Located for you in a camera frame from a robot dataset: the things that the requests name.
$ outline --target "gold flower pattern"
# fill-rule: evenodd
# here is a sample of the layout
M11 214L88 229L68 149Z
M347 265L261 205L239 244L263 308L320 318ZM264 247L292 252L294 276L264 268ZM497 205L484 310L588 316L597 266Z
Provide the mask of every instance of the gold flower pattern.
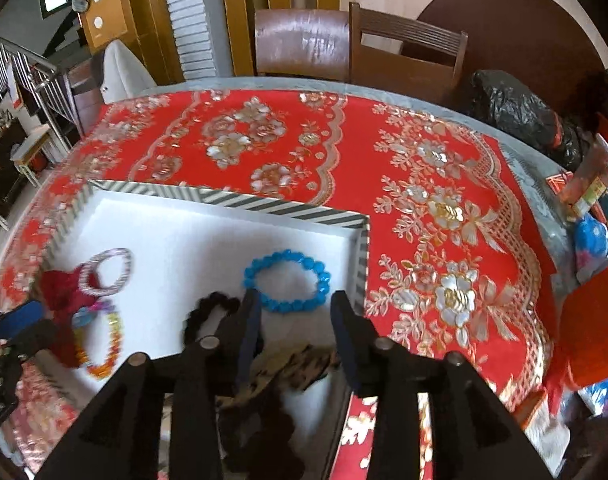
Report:
M313 132L305 132L299 137L300 144L302 146L306 146L310 148L311 146L316 146L321 142L319 135Z
M248 128L248 135L255 142L273 142L286 133L286 126L277 119L263 118L251 123Z
M159 181L164 181L176 173L182 165L182 159L178 156L158 155L152 165L151 176Z
M210 120L202 127L204 137L215 137L219 139L222 135L228 135L235 131L235 118L230 116L219 116Z
M244 103L244 108L233 114L233 118L243 123L263 121L271 113L271 109L257 97L251 97Z
M224 170L229 164L239 164L239 155L251 144L247 136L233 132L218 137L207 149L206 154Z
M292 193L292 188L297 186L298 182L306 180L309 176L310 171L304 170L301 166L290 168L289 166L283 166L279 162L273 162L265 164L253 172L251 175L251 188L257 194L284 198L284 193Z
M137 139L143 130L153 124L153 111L159 107L168 106L169 102L170 99L167 95L160 95L122 101L112 105L109 113L95 127L93 138L106 144L114 144L124 139ZM124 109L134 112L128 120L111 120L116 113Z
M405 174L395 179L382 176L385 194L376 197L373 209L376 214L394 216L392 232L408 243L411 257L394 261L387 254L380 256L380 279L386 286L369 291L366 314L385 316L390 309L396 310L389 337L427 356L444 354L455 344L474 361L476 342L489 339L490 322L509 343L519 340L514 327L524 334L534 333L538 329L524 298L537 295L536 261L533 273L519 267L519 287L507 282L498 292L491 278L480 277L480 254L484 253L473 252L484 245L497 254L510 250L516 261L533 261L530 248L516 241L518 231L511 215L518 206L488 170L497 167L488 150L475 133L427 114L388 105L375 105L373 111L386 115L392 128L379 131L375 151L390 153L392 166ZM450 146L453 139L478 147L480 160L465 160ZM471 187L491 187L500 197L501 209L485 206L482 211L481 204L468 195ZM527 391L524 383L536 376L524 374L522 383L511 390L509 407Z
M325 92L301 92L300 101L313 110L323 110L329 104L329 94Z

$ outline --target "white box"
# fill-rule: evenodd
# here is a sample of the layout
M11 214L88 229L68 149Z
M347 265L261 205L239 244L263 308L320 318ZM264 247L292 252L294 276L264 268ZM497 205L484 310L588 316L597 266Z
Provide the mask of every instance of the white box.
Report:
M368 217L206 187L90 181L73 200L58 227L44 268L72 270L103 250L124 247L133 253L132 275L111 299L123 323L119 367L133 352L155 359L182 351L181 333L195 303L219 290L241 298L243 271L253 258L292 249L324 262L331 293L346 290L361 312L368 259ZM113 283L122 261L112 258L98 269ZM259 288L276 300L311 297L316 277L285 262L258 275ZM267 345L309 342L334 345L330 294L314 312L262 311ZM201 335L212 333L206 328ZM105 360L109 331L100 316L88 329L84 348L95 363ZM65 370L52 358L46 367L74 405L84 406L105 381L83 368ZM291 445L306 463L305 478L325 478L335 457L350 391L341 370L303 393L284 395L295 421Z

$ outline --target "brown leather chair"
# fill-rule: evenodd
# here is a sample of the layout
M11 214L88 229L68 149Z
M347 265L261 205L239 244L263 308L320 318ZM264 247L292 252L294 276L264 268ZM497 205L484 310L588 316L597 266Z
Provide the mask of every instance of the brown leather chair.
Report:
M351 2L351 83L396 92L432 103L446 102L460 80L468 35L375 10ZM362 45L372 34L416 44L433 60L400 56Z
M348 81L348 13L321 9L256 11L255 61L259 74Z

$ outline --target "metal railing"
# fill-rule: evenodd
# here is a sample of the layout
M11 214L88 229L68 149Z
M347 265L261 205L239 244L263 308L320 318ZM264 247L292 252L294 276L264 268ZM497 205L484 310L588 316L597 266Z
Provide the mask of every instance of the metal railing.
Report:
M53 113L55 112L71 122L80 136L82 126L66 71L60 70L45 57L12 41L0 38L0 95L8 89L6 69L9 63L12 63L14 67L16 83L33 95L44 112L56 139L68 152L71 145L62 133Z

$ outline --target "floral tablecloth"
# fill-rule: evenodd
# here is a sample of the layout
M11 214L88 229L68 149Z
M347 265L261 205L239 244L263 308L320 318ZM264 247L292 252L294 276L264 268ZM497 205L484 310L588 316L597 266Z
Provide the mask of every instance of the floral tablecloth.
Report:
M425 356L461 351L509 409L542 380L547 336L536 311L554 312L555 270L497 141L466 126L329 92L178 92L111 105L22 220L0 267L0 310L27 298L58 219L89 178L205 185L367 214L364 308L381 334ZM27 416L28 404L46 410L49 399L22 402ZM428 404L419 402L427 476ZM366 476L375 413L376 399L351 401L334 480ZM51 424L48 442L30 429L18 439L42 460L66 426Z

